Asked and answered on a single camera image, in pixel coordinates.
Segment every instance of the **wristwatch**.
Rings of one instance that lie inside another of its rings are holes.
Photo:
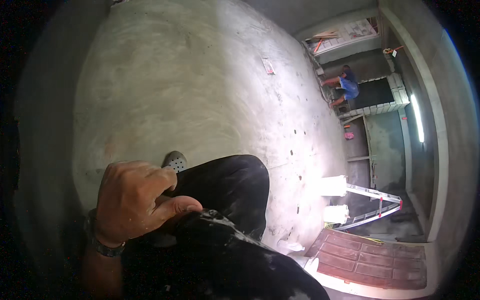
[[[99,242],[95,237],[96,208],[88,212],[85,220],[84,229],[87,233],[88,242],[93,245],[95,250],[103,256],[116,257],[121,255],[125,249],[125,242],[117,248],[110,248]]]

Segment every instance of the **concrete floor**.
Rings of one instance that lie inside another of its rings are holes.
[[[329,201],[316,181],[347,167],[343,129],[302,46],[235,0],[112,7],[83,65],[73,132],[84,210],[96,205],[103,170],[114,161],[161,164],[172,150],[190,166],[259,157],[270,174],[262,241],[274,249],[279,239],[308,249]]]

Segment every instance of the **leg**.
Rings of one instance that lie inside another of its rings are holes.
[[[182,171],[177,177],[175,191],[167,196],[193,197],[260,240],[270,189],[268,171],[261,160],[251,155],[228,156]]]
[[[337,84],[340,84],[340,77],[333,77],[333,78],[330,78],[330,79],[326,79],[324,81],[322,81],[322,86],[324,86],[325,84],[329,85],[329,86],[338,86]]]
[[[345,100],[345,95],[341,96],[340,98],[338,98],[334,102],[330,103],[329,106],[330,106],[330,108],[332,108],[335,105],[338,105],[338,104],[342,103],[344,100]]]

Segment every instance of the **person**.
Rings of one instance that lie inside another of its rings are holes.
[[[325,84],[331,87],[341,87],[345,90],[344,94],[340,98],[329,104],[330,108],[342,103],[344,100],[348,101],[354,99],[359,95],[357,78],[348,65],[343,66],[341,76],[333,77],[321,82],[322,86]]]
[[[186,168],[174,152],[166,161],[163,168],[133,161],[105,170],[87,219],[87,296],[329,299],[293,259],[260,242],[269,176],[258,158]]]

